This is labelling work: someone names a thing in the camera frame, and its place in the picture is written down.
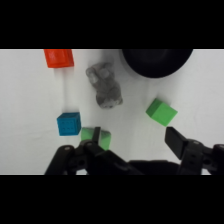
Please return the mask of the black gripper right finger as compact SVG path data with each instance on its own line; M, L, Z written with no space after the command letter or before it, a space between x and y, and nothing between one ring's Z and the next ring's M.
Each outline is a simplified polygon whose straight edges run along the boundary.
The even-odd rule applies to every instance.
M165 143L181 161L178 175L201 175L203 169L211 175L224 175L224 144L209 148L185 138L173 127L166 128Z

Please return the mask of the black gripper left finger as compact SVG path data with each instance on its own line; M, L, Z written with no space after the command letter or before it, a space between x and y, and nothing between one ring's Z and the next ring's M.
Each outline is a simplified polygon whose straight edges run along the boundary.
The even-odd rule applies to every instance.
M89 175L139 175L140 171L110 150L100 147L101 128L96 127L93 137L81 141L77 148L64 145L57 149L45 174L76 175L85 170Z

